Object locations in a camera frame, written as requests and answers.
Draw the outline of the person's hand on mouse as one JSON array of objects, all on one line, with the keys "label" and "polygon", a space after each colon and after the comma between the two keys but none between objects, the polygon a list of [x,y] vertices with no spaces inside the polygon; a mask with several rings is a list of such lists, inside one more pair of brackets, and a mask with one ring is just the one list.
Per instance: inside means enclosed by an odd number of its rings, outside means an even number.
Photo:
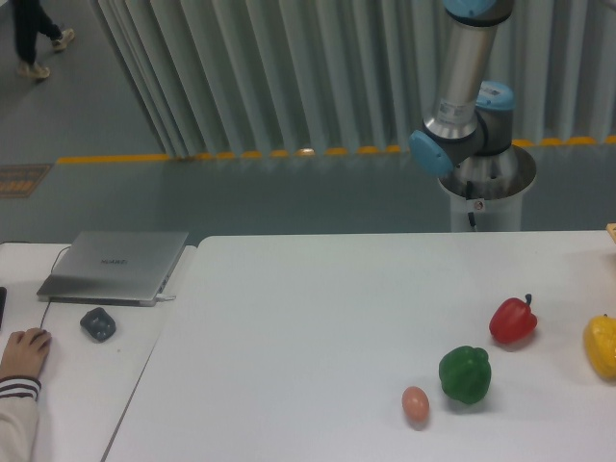
[{"label": "person's hand on mouse", "polygon": [[1,358],[1,378],[38,379],[50,351],[52,335],[45,329],[13,332]]}]

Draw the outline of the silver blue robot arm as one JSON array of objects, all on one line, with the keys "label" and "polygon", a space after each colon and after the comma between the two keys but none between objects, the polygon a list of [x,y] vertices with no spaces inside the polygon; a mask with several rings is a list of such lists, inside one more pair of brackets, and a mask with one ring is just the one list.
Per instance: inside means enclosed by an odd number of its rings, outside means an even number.
[{"label": "silver blue robot arm", "polygon": [[445,177],[482,150],[487,129],[476,100],[498,26],[512,14],[512,1],[445,1],[450,34],[434,103],[423,128],[409,137],[410,152],[428,173]]}]

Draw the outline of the white striped sleeve forearm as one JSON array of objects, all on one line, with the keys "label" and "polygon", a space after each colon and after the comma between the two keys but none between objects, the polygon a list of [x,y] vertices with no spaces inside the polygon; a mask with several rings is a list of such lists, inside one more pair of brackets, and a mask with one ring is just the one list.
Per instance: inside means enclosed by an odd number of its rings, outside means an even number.
[{"label": "white striped sleeve forearm", "polygon": [[1,460],[30,461],[37,435],[40,382],[32,377],[1,380]]}]

